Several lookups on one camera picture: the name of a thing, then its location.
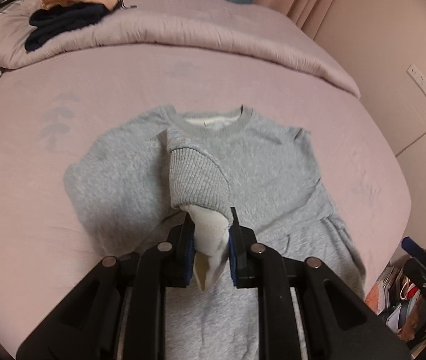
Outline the grey New York sweatshirt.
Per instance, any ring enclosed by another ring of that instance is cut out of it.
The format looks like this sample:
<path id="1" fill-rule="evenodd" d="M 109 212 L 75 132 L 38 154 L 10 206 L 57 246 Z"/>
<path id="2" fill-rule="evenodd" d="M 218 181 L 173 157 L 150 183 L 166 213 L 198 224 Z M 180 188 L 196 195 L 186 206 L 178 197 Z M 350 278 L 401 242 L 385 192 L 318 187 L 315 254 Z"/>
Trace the grey New York sweatshirt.
<path id="1" fill-rule="evenodd" d="M 161 106 L 102 134 L 64 175 L 79 222 L 105 254 L 142 252 L 215 210 L 286 258 L 323 260 L 354 292 L 365 268 L 321 180 L 310 134 L 240 108 L 179 114 Z"/>

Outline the clutter beside bed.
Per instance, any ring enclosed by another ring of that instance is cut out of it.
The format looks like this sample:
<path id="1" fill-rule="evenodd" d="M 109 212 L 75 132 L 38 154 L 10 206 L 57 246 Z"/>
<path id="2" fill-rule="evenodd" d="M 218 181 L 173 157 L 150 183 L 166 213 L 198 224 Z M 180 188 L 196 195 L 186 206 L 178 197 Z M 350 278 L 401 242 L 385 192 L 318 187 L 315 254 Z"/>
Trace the clutter beside bed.
<path id="1" fill-rule="evenodd" d="M 404 275 L 404 264 L 409 258 L 409 255 L 404 255 L 387 265 L 367 295 L 366 303 L 399 339 L 406 342 L 415 359 L 425 350 L 426 340 L 419 345 L 409 345 L 406 328 L 402 331 L 405 322 L 410 321 L 408 316 L 419 297 L 417 287 Z"/>

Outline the pink bed sheet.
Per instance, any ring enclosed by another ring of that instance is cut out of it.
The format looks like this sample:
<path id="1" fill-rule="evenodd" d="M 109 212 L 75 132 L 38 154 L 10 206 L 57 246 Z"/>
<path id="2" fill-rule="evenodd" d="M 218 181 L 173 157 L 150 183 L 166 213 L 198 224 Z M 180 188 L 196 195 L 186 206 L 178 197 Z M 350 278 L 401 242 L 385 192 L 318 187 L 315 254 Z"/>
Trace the pink bed sheet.
<path id="1" fill-rule="evenodd" d="M 105 131 L 155 107 L 241 106 L 307 129 L 371 287 L 407 225 L 400 166 L 360 101 L 315 76 L 241 55 L 123 45 L 68 52 L 0 78 L 0 343 L 9 354 L 98 262 L 62 183 Z"/>

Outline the folded navy garment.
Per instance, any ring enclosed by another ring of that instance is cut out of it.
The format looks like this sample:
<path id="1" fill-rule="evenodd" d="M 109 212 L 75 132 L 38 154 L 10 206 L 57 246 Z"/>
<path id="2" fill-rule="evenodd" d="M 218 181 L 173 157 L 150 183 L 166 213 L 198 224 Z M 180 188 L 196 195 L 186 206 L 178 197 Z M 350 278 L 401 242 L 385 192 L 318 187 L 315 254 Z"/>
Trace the folded navy garment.
<path id="1" fill-rule="evenodd" d="M 104 4 L 91 2 L 36 10 L 29 18 L 29 25 L 35 29 L 25 41 L 24 49 L 28 53 L 35 51 L 57 35 L 97 24 L 109 14 Z"/>

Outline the folded pink duvet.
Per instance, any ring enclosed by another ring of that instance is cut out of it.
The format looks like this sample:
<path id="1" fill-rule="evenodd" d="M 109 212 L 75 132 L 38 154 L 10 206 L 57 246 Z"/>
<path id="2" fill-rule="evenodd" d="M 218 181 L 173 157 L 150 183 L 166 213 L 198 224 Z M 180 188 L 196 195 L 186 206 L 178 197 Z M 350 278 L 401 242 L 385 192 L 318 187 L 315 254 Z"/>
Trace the folded pink duvet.
<path id="1" fill-rule="evenodd" d="M 283 14 L 226 0 L 126 0 L 98 24 L 62 33 L 28 52 L 25 41 L 37 0 L 22 0 L 0 14 L 0 67 L 23 68 L 62 53 L 93 47 L 148 43 L 199 47 L 250 56 L 326 80 L 354 96 L 355 80 Z"/>

